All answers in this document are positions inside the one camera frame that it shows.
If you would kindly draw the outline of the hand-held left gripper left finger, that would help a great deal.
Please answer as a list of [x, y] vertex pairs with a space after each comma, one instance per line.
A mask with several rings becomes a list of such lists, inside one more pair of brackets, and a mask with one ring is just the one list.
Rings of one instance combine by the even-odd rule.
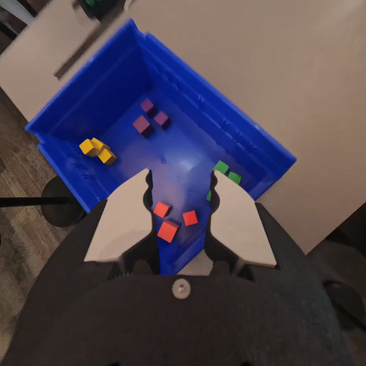
[[152, 171], [143, 169], [107, 198], [84, 262], [125, 263], [158, 254]]

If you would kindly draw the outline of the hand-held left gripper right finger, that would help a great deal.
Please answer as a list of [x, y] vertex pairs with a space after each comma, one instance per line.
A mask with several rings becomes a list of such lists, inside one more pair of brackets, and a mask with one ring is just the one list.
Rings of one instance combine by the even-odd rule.
[[213, 171], [204, 251], [213, 262], [224, 261], [233, 274], [246, 265], [276, 268], [277, 261], [254, 199], [219, 171]]

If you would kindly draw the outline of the yellow cube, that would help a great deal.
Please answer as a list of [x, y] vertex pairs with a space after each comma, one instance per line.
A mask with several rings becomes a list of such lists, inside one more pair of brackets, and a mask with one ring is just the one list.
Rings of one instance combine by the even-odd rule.
[[91, 142], [92, 142], [94, 148], [99, 152], [103, 151], [104, 149], [111, 150], [111, 148], [108, 145], [106, 145], [105, 143], [103, 143], [102, 141], [100, 141], [96, 138], [92, 138]]
[[107, 166], [111, 166], [117, 160], [117, 157], [114, 155], [114, 153], [107, 148], [104, 148], [100, 151], [100, 153], [98, 154], [98, 158], [103, 164]]
[[90, 140], [90, 139], [86, 139], [84, 140], [80, 145], [79, 145], [82, 153], [86, 156], [89, 156], [89, 157], [96, 157], [98, 156], [98, 148], [97, 146], [95, 145], [95, 143]]

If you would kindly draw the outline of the blue plastic bin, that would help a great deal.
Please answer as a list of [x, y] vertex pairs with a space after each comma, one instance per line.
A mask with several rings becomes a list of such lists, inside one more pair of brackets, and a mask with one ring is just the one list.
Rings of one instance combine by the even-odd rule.
[[[149, 98], [171, 125], [163, 130], [142, 110]], [[144, 138], [133, 122], [154, 128]], [[204, 249], [211, 171], [221, 160], [258, 199], [296, 157], [150, 33], [128, 20], [25, 126], [74, 197], [90, 212], [145, 168], [152, 171], [153, 208], [171, 206], [180, 225], [171, 243], [158, 239], [161, 274], [174, 275]], [[82, 153], [96, 138], [117, 160], [107, 166]], [[196, 211], [185, 226], [182, 214]]]

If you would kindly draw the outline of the purple cube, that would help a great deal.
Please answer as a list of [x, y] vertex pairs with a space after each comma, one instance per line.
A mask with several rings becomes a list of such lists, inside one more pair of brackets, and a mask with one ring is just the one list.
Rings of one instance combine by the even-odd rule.
[[163, 130], [166, 130], [171, 125], [171, 120], [170, 120], [169, 116], [163, 111], [158, 112], [154, 116], [154, 121]]
[[149, 121], [143, 116], [139, 116], [133, 122], [134, 128], [142, 135], [144, 138], [148, 138], [154, 133], [153, 126], [149, 123]]
[[149, 98], [144, 99], [140, 106], [143, 110], [143, 112], [149, 117], [153, 118], [157, 114], [157, 109], [155, 105], [150, 101]]

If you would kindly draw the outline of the black round foot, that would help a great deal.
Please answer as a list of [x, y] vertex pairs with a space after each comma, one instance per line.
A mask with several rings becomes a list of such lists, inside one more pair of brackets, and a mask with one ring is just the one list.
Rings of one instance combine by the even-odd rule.
[[76, 225], [87, 215], [85, 209], [59, 176], [55, 176], [45, 185], [41, 197], [64, 199], [64, 203], [41, 205], [44, 218], [54, 226]]

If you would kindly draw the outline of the black metal bar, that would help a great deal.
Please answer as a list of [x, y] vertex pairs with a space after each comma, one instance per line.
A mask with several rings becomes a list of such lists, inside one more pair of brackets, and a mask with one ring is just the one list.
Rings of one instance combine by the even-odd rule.
[[41, 205], [62, 205], [70, 203], [67, 197], [11, 197], [0, 198], [1, 208], [25, 207], [25, 206], [41, 206]]

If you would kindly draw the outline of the black round device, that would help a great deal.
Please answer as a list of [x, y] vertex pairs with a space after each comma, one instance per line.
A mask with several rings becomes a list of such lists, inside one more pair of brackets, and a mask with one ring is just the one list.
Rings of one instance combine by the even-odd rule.
[[116, 7], [124, 7], [125, 0], [76, 0], [73, 6], [80, 7], [90, 19], [102, 20]]

